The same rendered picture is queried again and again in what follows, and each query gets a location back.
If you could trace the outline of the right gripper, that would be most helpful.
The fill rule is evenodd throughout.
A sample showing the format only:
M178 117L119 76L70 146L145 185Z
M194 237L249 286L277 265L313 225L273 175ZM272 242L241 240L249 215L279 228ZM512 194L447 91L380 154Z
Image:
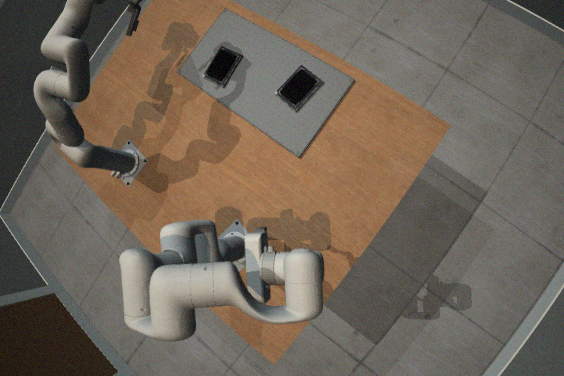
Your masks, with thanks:
M270 285L265 285L262 278L262 260L268 250L267 227L263 228L245 235L245 258L247 290L256 300L266 304L271 293Z

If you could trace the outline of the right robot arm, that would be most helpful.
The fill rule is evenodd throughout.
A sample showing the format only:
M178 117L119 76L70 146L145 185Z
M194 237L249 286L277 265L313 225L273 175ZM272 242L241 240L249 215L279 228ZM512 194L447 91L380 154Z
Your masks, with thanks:
M191 337L195 308L234 306L269 324L310 321L322 313L324 259L318 251L268 246L263 282L285 285L286 297L286 305L269 306L249 293L235 266L246 260L243 233L217 239L213 221L192 220L164 226L160 242L161 253L132 248L119 258L124 320L145 336L171 342Z

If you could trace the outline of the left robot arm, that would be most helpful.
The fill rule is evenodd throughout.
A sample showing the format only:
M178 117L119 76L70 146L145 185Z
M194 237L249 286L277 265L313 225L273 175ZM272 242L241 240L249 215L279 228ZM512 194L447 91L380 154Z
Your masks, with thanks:
M89 95L89 51L80 38L88 27L93 4L105 1L67 0L41 44L42 54L53 62L65 64L67 72L41 72L34 83L34 97L47 119L48 134L69 159L83 168L111 170L112 177L129 177L139 167L138 154L130 149L121 151L88 142L71 107L63 100L82 102Z

